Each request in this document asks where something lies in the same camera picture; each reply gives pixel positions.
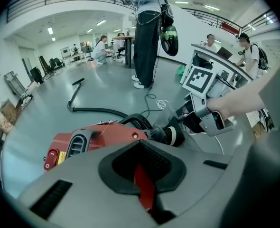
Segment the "yellow label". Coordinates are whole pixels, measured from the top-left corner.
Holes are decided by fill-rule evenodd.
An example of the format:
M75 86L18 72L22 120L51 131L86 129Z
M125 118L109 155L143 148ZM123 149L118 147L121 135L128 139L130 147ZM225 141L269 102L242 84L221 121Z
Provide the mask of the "yellow label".
M61 152L60 152L60 155L59 155L59 159L58 159L57 165L58 165L58 164L61 164L63 161L65 161L65 156L66 156L66 152L61 151Z

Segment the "dark jeans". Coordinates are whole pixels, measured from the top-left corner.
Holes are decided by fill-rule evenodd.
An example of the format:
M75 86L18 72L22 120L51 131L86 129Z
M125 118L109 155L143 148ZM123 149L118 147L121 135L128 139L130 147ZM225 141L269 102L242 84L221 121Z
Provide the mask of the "dark jeans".
M194 56L193 64L194 64L194 66L204 67L204 68L210 69L210 70L213 68L213 65L209 61L206 61L205 59L199 57L198 55Z
M155 11L144 11L138 16L139 23L143 24L156 17ZM137 23L134 47L134 63L137 78L149 87L153 81L153 73L158 52L159 17L150 23L141 25Z

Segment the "floor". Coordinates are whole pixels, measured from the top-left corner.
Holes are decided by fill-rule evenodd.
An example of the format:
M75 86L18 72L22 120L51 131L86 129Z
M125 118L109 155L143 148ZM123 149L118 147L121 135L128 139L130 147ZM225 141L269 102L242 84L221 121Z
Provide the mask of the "floor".
M178 67L178 64L160 59L155 84L150 91L157 96L155 100L149 99L151 109L157 109L156 100L168 100L174 108L182 105L188 91L179 83ZM106 65L87 62L63 69L38 87L6 138L1 166L4 189L17 198L27 185L44 173L43 156L57 133L70 133L100 121L120 120L111 114L72 113L67 109L67 102L75 89L72 83L80 78L84 77L85 81L74 100L74 107L110 108L125 114L146 110L144 96L147 89L133 87L131 76L134 72L134 69L123 68L122 64L108 58ZM158 115L159 112L152 112L148 120L153 124ZM233 131L218 136L224 153L228 155L232 155L238 145L253 140L245 115L235 118L234 123ZM221 153L214 137L197 134L194 139L203 151Z

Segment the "black backpack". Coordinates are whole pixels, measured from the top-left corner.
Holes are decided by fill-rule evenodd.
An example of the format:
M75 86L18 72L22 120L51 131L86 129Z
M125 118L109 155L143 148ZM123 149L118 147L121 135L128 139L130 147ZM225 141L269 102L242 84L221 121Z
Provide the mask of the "black backpack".
M262 69L262 70L266 70L268 68L268 58L267 58L267 54L264 52L264 50L262 50L260 47L258 47L258 51L259 51L259 62L258 62L258 68Z

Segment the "green bag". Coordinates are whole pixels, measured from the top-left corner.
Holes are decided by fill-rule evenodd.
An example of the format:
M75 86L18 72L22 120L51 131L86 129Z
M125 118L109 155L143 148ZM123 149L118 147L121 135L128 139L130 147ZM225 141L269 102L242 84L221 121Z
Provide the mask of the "green bag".
M177 74L178 74L178 75L183 75L185 69L186 69L186 67L185 67L184 65L181 65L181 66L177 69Z

